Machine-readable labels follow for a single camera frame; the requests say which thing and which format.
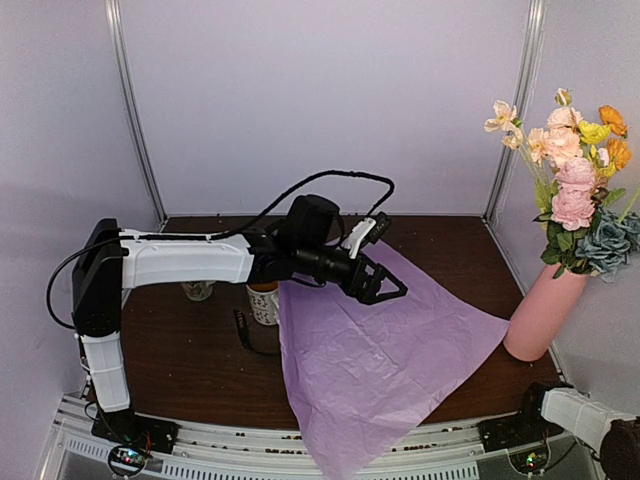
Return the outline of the pink carnation flower stem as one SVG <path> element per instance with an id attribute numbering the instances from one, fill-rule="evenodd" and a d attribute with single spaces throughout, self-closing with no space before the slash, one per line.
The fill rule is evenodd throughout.
<path id="1" fill-rule="evenodd" d="M 592 229 L 592 224 L 598 225 L 597 210 L 610 210 L 626 190 L 607 189 L 592 163 L 583 157 L 566 162 L 554 179 L 559 189 L 552 201 L 552 213 L 540 213 L 535 218 L 546 231 L 541 259 L 547 265 L 560 264 L 561 271 L 596 276 L 588 271 L 586 260 L 576 257 L 577 244 Z"/>

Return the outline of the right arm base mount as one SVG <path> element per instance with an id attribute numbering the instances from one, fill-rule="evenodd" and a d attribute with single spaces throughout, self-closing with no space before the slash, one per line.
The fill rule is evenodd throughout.
<path id="1" fill-rule="evenodd" d="M 506 450 L 516 472 L 533 476 L 550 465 L 549 441 L 564 429 L 546 420 L 530 420 L 515 414 L 484 420 L 478 424 L 478 431 L 486 453 Z"/>

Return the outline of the purple tissue paper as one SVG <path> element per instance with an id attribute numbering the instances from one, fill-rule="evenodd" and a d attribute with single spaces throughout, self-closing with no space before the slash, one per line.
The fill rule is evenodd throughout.
<path id="1" fill-rule="evenodd" d="M 281 284 L 283 377 L 300 432 L 365 428 L 393 443 L 487 360 L 508 323 L 458 299 L 388 244 L 365 251 L 407 294 L 368 306 L 335 285 Z"/>

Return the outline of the orange flower stem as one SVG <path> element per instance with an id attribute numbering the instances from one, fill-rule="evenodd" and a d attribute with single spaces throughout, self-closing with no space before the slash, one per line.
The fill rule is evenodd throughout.
<path id="1" fill-rule="evenodd" d="M 623 170 L 632 158 L 632 151 L 627 143 L 628 125 L 622 114 L 610 105 L 601 106 L 598 111 L 603 125 L 608 126 L 612 134 L 607 143 L 609 158 L 618 171 Z"/>

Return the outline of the peach poppy flower stem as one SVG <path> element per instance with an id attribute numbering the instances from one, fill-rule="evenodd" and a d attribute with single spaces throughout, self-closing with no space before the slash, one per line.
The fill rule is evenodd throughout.
<path id="1" fill-rule="evenodd" d="M 500 133 L 502 144 L 518 152 L 532 164 L 541 166 L 548 156 L 545 142 L 548 132 L 543 128 L 533 128 L 526 133 L 515 105 L 501 100 L 493 104 L 493 116 L 484 122 L 486 133 Z"/>

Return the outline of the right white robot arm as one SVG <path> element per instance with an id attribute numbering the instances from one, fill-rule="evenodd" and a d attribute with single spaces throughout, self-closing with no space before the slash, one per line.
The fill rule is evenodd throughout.
<path id="1" fill-rule="evenodd" d="M 555 424 L 596 454 L 606 478 L 639 477 L 639 417 L 592 400 L 568 384 L 531 384 L 512 424 L 513 433 L 526 442 Z"/>

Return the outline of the yellow flower stem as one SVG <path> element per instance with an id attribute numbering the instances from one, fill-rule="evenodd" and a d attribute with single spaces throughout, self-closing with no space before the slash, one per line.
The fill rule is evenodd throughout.
<path id="1" fill-rule="evenodd" d="M 597 175 L 604 179 L 613 177 L 617 168 L 605 146 L 611 135 L 611 127 L 582 120 L 578 124 L 578 132 L 584 156 L 592 163 Z"/>

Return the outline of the peach pink rose stem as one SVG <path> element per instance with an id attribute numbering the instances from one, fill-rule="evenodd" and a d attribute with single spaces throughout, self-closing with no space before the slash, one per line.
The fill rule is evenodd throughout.
<path id="1" fill-rule="evenodd" d="M 548 132 L 544 137 L 544 149 L 551 164 L 560 169 L 566 162 L 583 155 L 579 124 L 582 114 L 572 106 L 569 90 L 559 88 L 554 96 L 558 107 L 547 119 Z"/>

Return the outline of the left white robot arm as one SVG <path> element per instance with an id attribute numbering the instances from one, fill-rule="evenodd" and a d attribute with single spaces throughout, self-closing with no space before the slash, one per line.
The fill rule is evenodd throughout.
<path id="1" fill-rule="evenodd" d="M 123 444 L 137 442 L 144 424 L 131 411 L 121 349 L 121 296 L 138 287 L 205 281 L 265 284 L 300 274 L 333 283 L 364 305 L 404 296 L 408 288 L 361 249 L 388 229 L 380 213 L 328 244 L 338 206 L 321 196 L 294 199 L 285 218 L 265 230 L 217 234 L 156 234 L 125 230 L 114 219 L 94 228 L 72 271 L 72 320 L 86 355 L 106 429 Z"/>

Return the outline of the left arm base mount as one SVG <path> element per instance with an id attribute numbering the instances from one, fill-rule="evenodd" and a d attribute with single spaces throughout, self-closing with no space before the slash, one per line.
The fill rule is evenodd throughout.
<path id="1" fill-rule="evenodd" d="M 178 436 L 175 422 L 137 417 L 134 432 L 116 434 L 103 420 L 93 423 L 91 434 L 113 443 L 107 453 L 107 466 L 116 475 L 134 476 L 156 466 L 159 454 L 171 454 Z"/>

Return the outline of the blue hydrangea flower stem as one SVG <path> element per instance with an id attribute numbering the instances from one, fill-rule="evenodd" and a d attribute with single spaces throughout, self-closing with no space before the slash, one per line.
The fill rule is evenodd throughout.
<path id="1" fill-rule="evenodd" d="M 611 283 L 616 274 L 639 257 L 639 215 L 629 212 L 622 221 L 610 210 L 598 209 L 598 225 L 582 238 L 576 257 L 587 261 L 591 274 Z"/>

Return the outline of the white flower stem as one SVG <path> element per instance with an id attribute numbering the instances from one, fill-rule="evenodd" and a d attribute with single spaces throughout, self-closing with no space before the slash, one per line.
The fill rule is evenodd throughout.
<path id="1" fill-rule="evenodd" d="M 640 196 L 640 187 L 637 187 L 634 193 L 631 195 L 626 207 L 621 211 L 620 215 L 618 216 L 618 222 L 620 224 L 622 224 L 624 222 L 624 219 L 629 215 L 634 204 L 638 200 L 639 196 Z"/>

